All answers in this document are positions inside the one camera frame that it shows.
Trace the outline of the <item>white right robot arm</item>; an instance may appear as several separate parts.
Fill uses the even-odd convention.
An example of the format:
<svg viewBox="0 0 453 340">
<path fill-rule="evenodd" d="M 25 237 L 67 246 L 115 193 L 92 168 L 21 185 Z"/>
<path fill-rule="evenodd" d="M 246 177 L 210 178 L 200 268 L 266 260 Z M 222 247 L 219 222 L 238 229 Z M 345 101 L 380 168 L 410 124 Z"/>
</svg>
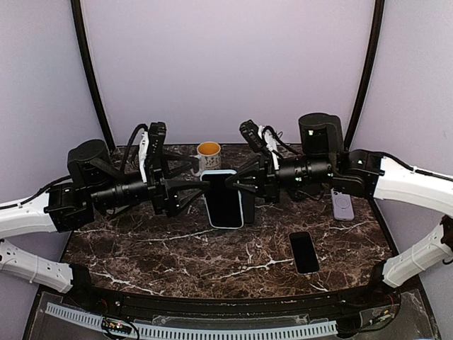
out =
<svg viewBox="0 0 453 340">
<path fill-rule="evenodd" d="M 361 293 L 368 307 L 378 306 L 389 290 L 452 257 L 451 176 L 410 166 L 386 152 L 345 150 L 336 115 L 309 113 L 298 123 L 302 152 L 290 158 L 277 155 L 265 140 L 265 133 L 273 131 L 270 126 L 259 128 L 252 120 L 242 123 L 239 130 L 259 157 L 230 176 L 226 187 L 276 203 L 282 189 L 322 183 L 358 198 L 395 200 L 443 213 L 426 237 L 374 267 Z"/>
</svg>

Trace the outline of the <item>black phone case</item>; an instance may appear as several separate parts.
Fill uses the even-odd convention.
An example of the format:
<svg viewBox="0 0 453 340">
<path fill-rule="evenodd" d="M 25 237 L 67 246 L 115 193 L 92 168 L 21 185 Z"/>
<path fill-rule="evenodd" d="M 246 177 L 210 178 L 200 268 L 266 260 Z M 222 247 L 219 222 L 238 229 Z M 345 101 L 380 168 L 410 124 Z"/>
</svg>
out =
<svg viewBox="0 0 453 340">
<path fill-rule="evenodd" d="M 287 190 L 287 193 L 294 202 L 302 202 L 303 200 L 320 201 L 323 198 L 323 192 L 318 195 L 312 195 L 301 190 Z"/>
</svg>

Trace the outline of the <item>lilac phone case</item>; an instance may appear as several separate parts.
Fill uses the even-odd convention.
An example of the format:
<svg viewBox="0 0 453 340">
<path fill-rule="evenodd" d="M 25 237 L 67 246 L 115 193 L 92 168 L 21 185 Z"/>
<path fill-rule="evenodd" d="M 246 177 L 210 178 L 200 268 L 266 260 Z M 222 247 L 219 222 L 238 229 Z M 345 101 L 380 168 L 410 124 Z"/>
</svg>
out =
<svg viewBox="0 0 453 340">
<path fill-rule="evenodd" d="M 355 218 L 350 195 L 331 189 L 333 217 L 340 221 L 351 221 Z"/>
</svg>

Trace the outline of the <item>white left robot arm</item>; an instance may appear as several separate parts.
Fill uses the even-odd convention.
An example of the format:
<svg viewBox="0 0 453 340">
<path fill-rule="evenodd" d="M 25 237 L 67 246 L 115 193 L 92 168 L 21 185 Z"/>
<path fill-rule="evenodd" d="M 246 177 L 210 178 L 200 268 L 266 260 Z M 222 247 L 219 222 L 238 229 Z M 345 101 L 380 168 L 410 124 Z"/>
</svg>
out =
<svg viewBox="0 0 453 340">
<path fill-rule="evenodd" d="M 95 220 L 95 213 L 150 202 L 155 214 L 176 216 L 210 185 L 179 181 L 195 159 L 162 149 L 147 154 L 140 171 L 124 173 L 111 162 L 107 145 L 99 139 L 80 144 L 68 153 L 69 175 L 41 188 L 35 195 L 1 206 L 1 270 L 56 290 L 71 293 L 85 309 L 100 302 L 91 287 L 88 269 L 59 263 L 24 251 L 8 238 L 36 232 L 68 232 Z"/>
</svg>

